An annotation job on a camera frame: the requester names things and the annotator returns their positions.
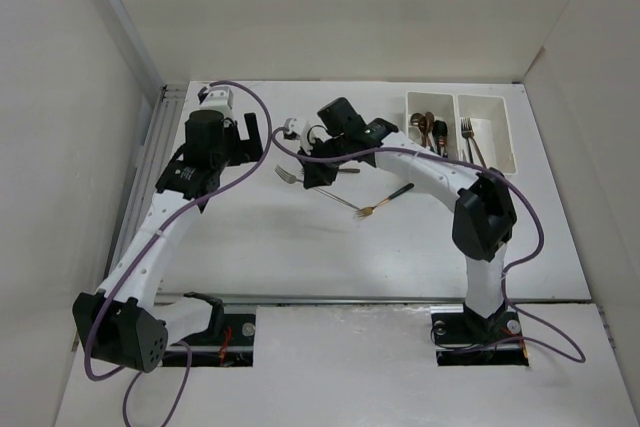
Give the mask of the gold fork green handle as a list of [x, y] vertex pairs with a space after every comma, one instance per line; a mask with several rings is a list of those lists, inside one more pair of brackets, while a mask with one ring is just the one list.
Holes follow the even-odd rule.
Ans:
[[377, 209], [379, 209], [380, 207], [390, 203], [391, 201], [393, 201], [396, 198], [404, 195], [405, 193], [411, 191], [413, 188], [414, 188], [414, 184], [413, 183], [405, 184], [401, 188], [397, 189], [396, 191], [394, 191], [391, 194], [389, 194], [388, 196], [386, 196], [384, 199], [382, 199], [377, 204], [375, 204], [373, 206], [367, 206], [367, 207], [358, 209], [354, 214], [354, 218], [356, 220], [364, 220], [364, 219], [370, 217], [371, 215], [373, 215], [375, 213], [375, 211]]

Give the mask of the black spoon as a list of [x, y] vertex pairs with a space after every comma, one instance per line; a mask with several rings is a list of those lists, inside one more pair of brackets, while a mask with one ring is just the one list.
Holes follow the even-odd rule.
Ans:
[[433, 136], [434, 136], [434, 140], [436, 141], [438, 155], [443, 158], [447, 158], [448, 157], [448, 150], [447, 150], [448, 127], [444, 121], [436, 120], [434, 122]]

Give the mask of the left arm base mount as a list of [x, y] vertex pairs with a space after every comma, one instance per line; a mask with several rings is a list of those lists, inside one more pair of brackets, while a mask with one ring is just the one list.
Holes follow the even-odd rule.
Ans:
[[257, 330], [256, 310], [227, 307], [217, 299], [183, 298], [154, 309], [168, 332], [164, 366], [250, 367]]

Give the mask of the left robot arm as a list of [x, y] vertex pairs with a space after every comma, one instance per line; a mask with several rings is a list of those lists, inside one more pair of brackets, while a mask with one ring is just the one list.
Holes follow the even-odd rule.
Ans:
[[152, 203], [117, 266], [95, 293], [76, 298], [72, 313], [85, 360], [105, 361], [118, 369], [148, 373], [166, 349], [193, 335], [201, 343], [217, 341], [224, 329], [220, 299], [196, 292], [158, 307], [155, 297], [175, 251], [194, 221], [220, 189], [225, 168], [263, 156], [257, 117], [244, 117], [242, 139], [236, 121], [219, 110], [192, 112], [185, 141], [155, 185]]

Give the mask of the copper spoon long handle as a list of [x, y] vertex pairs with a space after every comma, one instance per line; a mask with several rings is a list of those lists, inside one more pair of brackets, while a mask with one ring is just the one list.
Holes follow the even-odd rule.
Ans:
[[423, 117], [422, 132], [424, 145], [429, 148], [431, 152], [436, 152], [434, 143], [432, 142], [432, 131], [434, 127], [435, 116], [432, 112], [427, 111]]

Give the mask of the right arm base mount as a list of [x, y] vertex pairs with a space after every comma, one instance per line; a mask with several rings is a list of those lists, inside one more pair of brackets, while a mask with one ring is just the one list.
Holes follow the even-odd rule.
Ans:
[[431, 321], [439, 367], [529, 366], [520, 319], [511, 310], [487, 323], [470, 312], [435, 312]]

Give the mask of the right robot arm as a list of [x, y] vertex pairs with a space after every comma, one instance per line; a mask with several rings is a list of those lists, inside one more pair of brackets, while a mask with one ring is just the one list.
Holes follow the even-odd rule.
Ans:
[[[312, 133], [307, 121], [285, 123], [285, 137], [298, 141], [298, 153], [313, 159], [302, 163], [304, 187], [332, 184], [343, 156], [358, 154], [359, 162], [402, 177], [441, 202], [453, 214], [452, 240], [466, 261], [465, 333], [477, 341], [495, 334], [506, 311], [500, 277], [517, 220], [502, 174], [495, 169], [473, 174], [430, 153], [382, 118], [367, 123], [344, 97], [320, 109], [318, 117], [328, 134], [325, 140]], [[320, 163], [320, 158], [341, 160]]]

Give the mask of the dark copper spoon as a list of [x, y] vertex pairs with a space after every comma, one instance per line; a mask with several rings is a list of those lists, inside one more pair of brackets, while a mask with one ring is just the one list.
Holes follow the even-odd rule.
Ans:
[[432, 149], [430, 140], [430, 123], [425, 116], [421, 116], [418, 120], [417, 127], [421, 133], [422, 146], [428, 149]]

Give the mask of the silver knife-like utensil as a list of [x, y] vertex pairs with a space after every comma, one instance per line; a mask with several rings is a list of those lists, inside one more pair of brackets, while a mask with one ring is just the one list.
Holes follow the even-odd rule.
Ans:
[[343, 198], [341, 198], [341, 197], [339, 197], [339, 196], [337, 196], [335, 194], [332, 194], [332, 193], [326, 191], [325, 189], [316, 187], [313, 190], [315, 190], [316, 192], [320, 193], [321, 195], [324, 195], [325, 197], [328, 197], [328, 198], [330, 198], [330, 199], [332, 199], [332, 200], [334, 200], [336, 202], [339, 202], [339, 203], [341, 203], [343, 205], [346, 205], [347, 207], [353, 209], [354, 211], [360, 210], [360, 208], [358, 206], [356, 206], [355, 204], [353, 204], [353, 203], [351, 203], [351, 202], [349, 202], [349, 201], [347, 201], [347, 200], [345, 200], [345, 199], [343, 199]]

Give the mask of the silver spoon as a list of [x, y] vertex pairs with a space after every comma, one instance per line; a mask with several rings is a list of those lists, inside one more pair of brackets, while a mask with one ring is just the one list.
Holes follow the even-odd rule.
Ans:
[[408, 136], [412, 141], [418, 144], [421, 144], [423, 139], [423, 134], [420, 129], [420, 122], [422, 119], [423, 115], [421, 113], [414, 113], [409, 119]]

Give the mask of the silver fork long handle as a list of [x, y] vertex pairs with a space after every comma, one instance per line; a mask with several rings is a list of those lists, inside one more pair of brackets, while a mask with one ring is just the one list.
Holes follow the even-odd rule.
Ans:
[[463, 117], [461, 119], [461, 135], [467, 145], [467, 153], [469, 161], [471, 163], [479, 162], [479, 165], [483, 168], [487, 168], [488, 164], [484, 158], [484, 155], [475, 139], [475, 132], [472, 126], [471, 119], [469, 117]]

